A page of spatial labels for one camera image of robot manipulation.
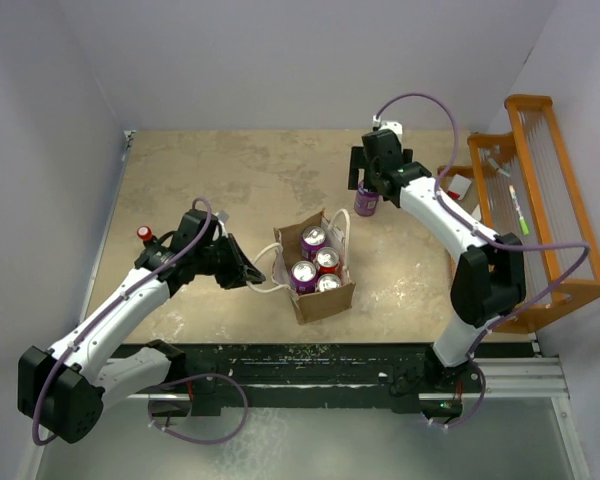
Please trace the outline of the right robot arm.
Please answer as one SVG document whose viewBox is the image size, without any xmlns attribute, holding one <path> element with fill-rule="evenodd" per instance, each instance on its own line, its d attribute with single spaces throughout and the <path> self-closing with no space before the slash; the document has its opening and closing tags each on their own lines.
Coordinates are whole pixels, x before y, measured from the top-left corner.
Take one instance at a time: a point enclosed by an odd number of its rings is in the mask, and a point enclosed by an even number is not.
<svg viewBox="0 0 600 480">
<path fill-rule="evenodd" d="M 358 185 L 415 217 L 455 262 L 452 317 L 424 364 L 426 383 L 447 391 L 459 381 L 475 344 L 526 297 L 521 242 L 474 220 L 389 129 L 363 135 L 362 144 L 351 149 L 348 188 Z"/>
</svg>

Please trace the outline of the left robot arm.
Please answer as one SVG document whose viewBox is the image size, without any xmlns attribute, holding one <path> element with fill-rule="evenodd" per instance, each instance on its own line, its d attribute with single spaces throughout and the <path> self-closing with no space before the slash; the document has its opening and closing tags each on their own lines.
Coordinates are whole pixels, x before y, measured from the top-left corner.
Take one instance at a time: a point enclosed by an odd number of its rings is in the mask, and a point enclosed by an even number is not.
<svg viewBox="0 0 600 480">
<path fill-rule="evenodd" d="M 83 439 L 102 413 L 148 388 L 174 392 L 183 384 L 216 381 L 215 368 L 197 371 L 185 352 L 154 340 L 134 355 L 112 355 L 154 310 L 198 276 L 225 290 L 265 282 L 223 218 L 192 208 L 179 226 L 156 236 L 147 226 L 137 235 L 143 249 L 109 298 L 79 326 L 46 349 L 27 349 L 17 365 L 17 408 L 32 421 L 32 439 L 44 446 L 55 438 Z"/>
</svg>

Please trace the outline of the brown canvas bag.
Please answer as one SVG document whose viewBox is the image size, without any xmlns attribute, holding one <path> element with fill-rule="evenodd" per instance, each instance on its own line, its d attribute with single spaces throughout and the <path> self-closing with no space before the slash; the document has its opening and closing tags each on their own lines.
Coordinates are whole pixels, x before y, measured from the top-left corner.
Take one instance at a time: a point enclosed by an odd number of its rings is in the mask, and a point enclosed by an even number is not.
<svg viewBox="0 0 600 480">
<path fill-rule="evenodd" d="M 288 294 L 300 325 L 342 313 L 352 307 L 356 284 L 349 272 L 351 219 L 345 209 L 327 217 L 320 211 L 306 220 L 274 229 L 275 242 L 256 257 L 275 254 L 270 288 L 249 282 L 259 294 Z"/>
</svg>

